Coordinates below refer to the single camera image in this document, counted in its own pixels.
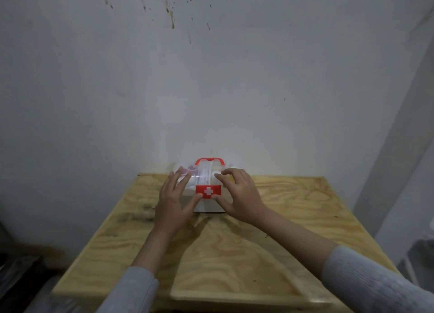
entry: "wood grain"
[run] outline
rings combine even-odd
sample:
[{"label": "wood grain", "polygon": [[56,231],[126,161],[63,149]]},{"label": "wood grain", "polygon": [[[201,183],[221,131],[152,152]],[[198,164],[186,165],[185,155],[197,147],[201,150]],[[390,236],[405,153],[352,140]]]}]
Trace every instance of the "wood grain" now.
[{"label": "wood grain", "polygon": [[[165,175],[139,174],[53,293],[100,303],[153,227]],[[254,176],[271,209],[396,271],[324,178]],[[175,236],[157,275],[155,309],[186,303],[330,308],[339,301],[280,245],[225,214],[196,214]]]}]

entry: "person's right arm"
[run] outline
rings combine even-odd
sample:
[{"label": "person's right arm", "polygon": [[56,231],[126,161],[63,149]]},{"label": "person's right arm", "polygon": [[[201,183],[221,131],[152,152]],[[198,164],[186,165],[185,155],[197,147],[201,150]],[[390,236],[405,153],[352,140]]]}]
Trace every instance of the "person's right arm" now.
[{"label": "person's right arm", "polygon": [[213,196],[227,214],[267,233],[353,311],[432,311],[432,293],[265,206],[246,171],[230,168],[222,174],[231,174],[235,180],[234,183],[223,175],[215,174],[232,195],[232,204],[222,196]]}]

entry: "white cross symbol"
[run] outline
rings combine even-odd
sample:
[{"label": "white cross symbol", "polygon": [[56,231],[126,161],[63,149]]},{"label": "white cross symbol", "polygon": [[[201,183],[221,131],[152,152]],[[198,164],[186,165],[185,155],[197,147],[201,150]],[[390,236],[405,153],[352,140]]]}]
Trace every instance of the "white cross symbol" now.
[{"label": "white cross symbol", "polygon": [[210,187],[207,187],[207,189],[204,190],[204,192],[205,192],[205,194],[208,195],[208,196],[210,196],[211,194],[214,193],[214,191],[213,191]]}]

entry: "gray sleeve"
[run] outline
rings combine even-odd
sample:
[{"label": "gray sleeve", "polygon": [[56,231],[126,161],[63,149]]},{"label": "gray sleeve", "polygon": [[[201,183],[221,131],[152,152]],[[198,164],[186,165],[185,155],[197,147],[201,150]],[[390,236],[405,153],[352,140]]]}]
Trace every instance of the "gray sleeve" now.
[{"label": "gray sleeve", "polygon": [[147,313],[158,290],[158,280],[147,269],[130,266],[108,294],[97,313]]},{"label": "gray sleeve", "polygon": [[434,294],[346,247],[332,251],[321,281],[354,312],[434,310]]}]

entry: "person's right hand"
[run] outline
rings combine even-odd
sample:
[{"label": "person's right hand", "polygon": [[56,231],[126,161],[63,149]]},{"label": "person's right hand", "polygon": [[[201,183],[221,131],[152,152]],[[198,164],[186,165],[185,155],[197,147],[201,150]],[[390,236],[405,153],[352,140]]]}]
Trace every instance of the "person's right hand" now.
[{"label": "person's right hand", "polygon": [[[235,183],[229,178],[223,176],[231,174]],[[252,180],[252,177],[243,169],[229,168],[214,174],[232,195],[233,203],[229,203],[221,195],[212,195],[211,198],[232,216],[240,221],[256,225],[263,217],[267,207],[259,195],[258,189]]]}]

